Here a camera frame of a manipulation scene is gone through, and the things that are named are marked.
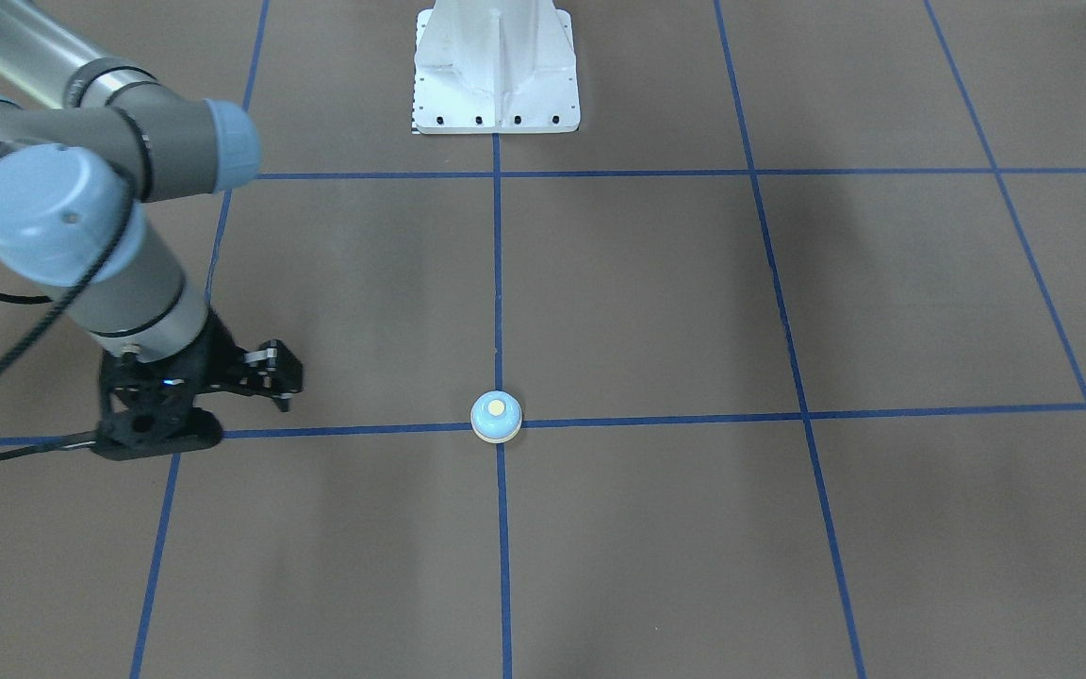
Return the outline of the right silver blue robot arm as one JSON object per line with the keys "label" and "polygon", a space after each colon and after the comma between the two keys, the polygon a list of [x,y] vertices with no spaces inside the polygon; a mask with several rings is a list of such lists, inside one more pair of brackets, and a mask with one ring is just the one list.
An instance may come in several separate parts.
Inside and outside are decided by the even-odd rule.
{"label": "right silver blue robot arm", "polygon": [[262,147],[244,108],[177,95],[31,1],[0,1],[0,77],[40,105],[0,96],[0,262],[49,306],[0,375],[66,317],[108,360],[155,367],[195,345],[212,357],[162,388],[268,397],[288,411],[301,390],[298,369],[276,370],[288,351],[233,345],[146,216],[147,203],[255,179]]}

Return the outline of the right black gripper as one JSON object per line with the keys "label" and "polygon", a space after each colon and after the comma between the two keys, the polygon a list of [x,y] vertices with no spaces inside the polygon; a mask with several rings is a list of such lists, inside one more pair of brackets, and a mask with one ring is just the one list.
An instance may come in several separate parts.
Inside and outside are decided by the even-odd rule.
{"label": "right black gripper", "polygon": [[[244,365],[232,369],[241,362]],[[245,352],[209,306],[194,339],[171,356],[147,360],[138,345],[125,345],[118,354],[104,351],[98,375],[99,414],[181,414],[192,408],[195,397],[209,392],[211,383],[222,383],[223,392],[238,397],[264,397],[277,411],[289,413],[293,397],[304,389],[304,367],[279,339]]]}

